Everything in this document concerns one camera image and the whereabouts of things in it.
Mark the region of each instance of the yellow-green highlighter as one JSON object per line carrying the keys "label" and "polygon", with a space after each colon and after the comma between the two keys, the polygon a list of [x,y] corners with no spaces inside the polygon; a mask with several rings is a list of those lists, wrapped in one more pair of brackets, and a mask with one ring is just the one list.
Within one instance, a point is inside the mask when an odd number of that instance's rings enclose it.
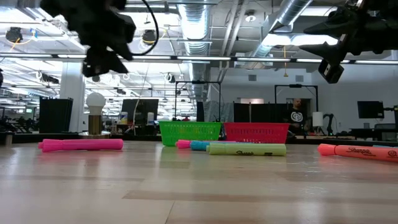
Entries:
{"label": "yellow-green highlighter", "polygon": [[210,143],[206,147],[210,155],[286,156],[285,144],[236,144]]}

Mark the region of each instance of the computer screen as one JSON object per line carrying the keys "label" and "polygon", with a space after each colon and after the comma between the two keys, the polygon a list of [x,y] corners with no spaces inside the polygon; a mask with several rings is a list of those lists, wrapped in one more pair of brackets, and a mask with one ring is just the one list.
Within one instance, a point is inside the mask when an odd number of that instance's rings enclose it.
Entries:
{"label": "computer screen", "polygon": [[384,118],[382,101],[358,101],[358,115],[361,119]]}

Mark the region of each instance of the chair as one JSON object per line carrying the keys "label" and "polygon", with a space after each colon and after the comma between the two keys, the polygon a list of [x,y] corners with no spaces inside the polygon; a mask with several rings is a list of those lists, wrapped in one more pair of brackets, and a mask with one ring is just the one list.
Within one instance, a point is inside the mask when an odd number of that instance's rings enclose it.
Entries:
{"label": "chair", "polygon": [[[396,124],[375,124],[374,129],[395,129]],[[381,133],[382,141],[397,141],[397,133]]]}

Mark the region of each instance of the pillar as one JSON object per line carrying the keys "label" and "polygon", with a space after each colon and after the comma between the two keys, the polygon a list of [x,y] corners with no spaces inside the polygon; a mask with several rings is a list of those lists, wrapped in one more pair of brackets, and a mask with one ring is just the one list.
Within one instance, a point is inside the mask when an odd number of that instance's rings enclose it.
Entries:
{"label": "pillar", "polygon": [[61,99],[73,99],[69,131],[83,131],[83,112],[85,106],[85,77],[81,73],[81,63],[64,62],[61,77]]}

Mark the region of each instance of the orange marker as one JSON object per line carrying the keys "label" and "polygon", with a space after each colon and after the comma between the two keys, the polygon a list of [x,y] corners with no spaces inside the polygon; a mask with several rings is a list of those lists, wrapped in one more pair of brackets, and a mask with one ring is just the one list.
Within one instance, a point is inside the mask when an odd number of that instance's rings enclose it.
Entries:
{"label": "orange marker", "polygon": [[398,162],[398,148],[367,146],[334,146],[320,144],[318,152],[322,156],[348,156],[362,159],[377,159]]}

